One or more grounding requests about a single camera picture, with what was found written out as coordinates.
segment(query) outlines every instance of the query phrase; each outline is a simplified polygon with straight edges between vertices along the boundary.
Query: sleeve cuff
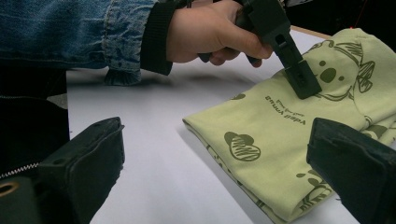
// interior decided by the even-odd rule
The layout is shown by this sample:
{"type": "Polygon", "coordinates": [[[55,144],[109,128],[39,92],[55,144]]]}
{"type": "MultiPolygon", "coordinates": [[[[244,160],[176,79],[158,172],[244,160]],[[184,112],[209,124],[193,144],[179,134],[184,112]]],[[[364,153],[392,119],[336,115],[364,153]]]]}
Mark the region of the sleeve cuff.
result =
{"type": "Polygon", "coordinates": [[[140,52],[140,68],[169,75],[172,63],[166,61],[166,38],[177,4],[157,3],[148,16],[140,52]]]}

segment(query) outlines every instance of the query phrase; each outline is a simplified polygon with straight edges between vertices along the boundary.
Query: white tabletop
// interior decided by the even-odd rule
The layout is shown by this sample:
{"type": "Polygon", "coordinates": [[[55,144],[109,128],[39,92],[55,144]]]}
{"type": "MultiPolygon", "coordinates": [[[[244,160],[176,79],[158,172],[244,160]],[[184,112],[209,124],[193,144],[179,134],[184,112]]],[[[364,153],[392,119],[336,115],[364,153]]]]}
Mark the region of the white tabletop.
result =
{"type": "MultiPolygon", "coordinates": [[[[300,50],[322,39],[291,31],[300,50]]],[[[275,54],[261,68],[241,54],[216,67],[174,64],[169,77],[143,71],[133,87],[105,86],[106,69],[67,73],[71,137],[102,119],[125,125],[126,161],[92,223],[272,223],[207,153],[182,119],[218,105],[273,75],[275,54]]],[[[337,195],[295,223],[357,223],[337,195]]]]}

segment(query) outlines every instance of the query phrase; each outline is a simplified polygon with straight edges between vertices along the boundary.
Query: garment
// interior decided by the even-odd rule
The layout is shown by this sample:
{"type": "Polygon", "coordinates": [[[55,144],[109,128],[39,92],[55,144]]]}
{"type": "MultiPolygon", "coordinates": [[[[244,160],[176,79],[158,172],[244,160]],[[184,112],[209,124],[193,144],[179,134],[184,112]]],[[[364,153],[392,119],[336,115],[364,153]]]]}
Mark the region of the garment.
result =
{"type": "Polygon", "coordinates": [[[388,46],[361,29],[346,29],[304,58],[322,92],[299,99],[282,69],[232,100],[184,118],[275,223],[291,222],[333,194],[306,163],[315,118],[342,122],[386,145],[396,139],[396,54],[388,46]]]}
{"type": "Polygon", "coordinates": [[[140,68],[168,74],[165,40],[175,8],[155,0],[6,0],[0,5],[0,65],[108,66],[106,83],[113,85],[138,82],[140,68]],[[143,59],[150,62],[141,63],[143,39],[143,59]]]}

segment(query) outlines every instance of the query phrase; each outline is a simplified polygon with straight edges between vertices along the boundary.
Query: dark background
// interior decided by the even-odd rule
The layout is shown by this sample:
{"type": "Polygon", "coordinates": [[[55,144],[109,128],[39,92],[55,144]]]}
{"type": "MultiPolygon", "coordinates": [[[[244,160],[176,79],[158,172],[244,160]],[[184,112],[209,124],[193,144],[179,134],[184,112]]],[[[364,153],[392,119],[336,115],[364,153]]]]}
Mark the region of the dark background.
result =
{"type": "Polygon", "coordinates": [[[361,28],[396,51],[396,0],[314,0],[285,10],[292,25],[326,35],[361,28]]]}

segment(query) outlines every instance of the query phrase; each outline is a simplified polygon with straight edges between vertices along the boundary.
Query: zipper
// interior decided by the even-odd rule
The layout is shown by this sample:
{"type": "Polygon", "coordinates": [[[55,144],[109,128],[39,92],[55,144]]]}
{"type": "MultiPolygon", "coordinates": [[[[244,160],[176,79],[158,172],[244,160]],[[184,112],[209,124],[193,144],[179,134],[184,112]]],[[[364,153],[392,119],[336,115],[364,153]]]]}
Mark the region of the zipper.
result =
{"type": "Polygon", "coordinates": [[[39,100],[41,100],[41,98],[32,97],[32,96],[8,96],[8,95],[0,95],[0,99],[4,99],[4,100],[15,100],[15,99],[39,99],[39,100]]]}
{"type": "Polygon", "coordinates": [[[33,169],[35,169],[38,166],[39,163],[40,162],[30,163],[30,164],[24,165],[22,167],[19,167],[17,169],[14,169],[12,171],[8,171],[6,173],[0,174],[0,179],[4,179],[6,177],[10,177],[10,176],[13,176],[13,175],[18,175],[18,174],[20,174],[22,172],[25,172],[25,171],[33,170],[33,169]]]}

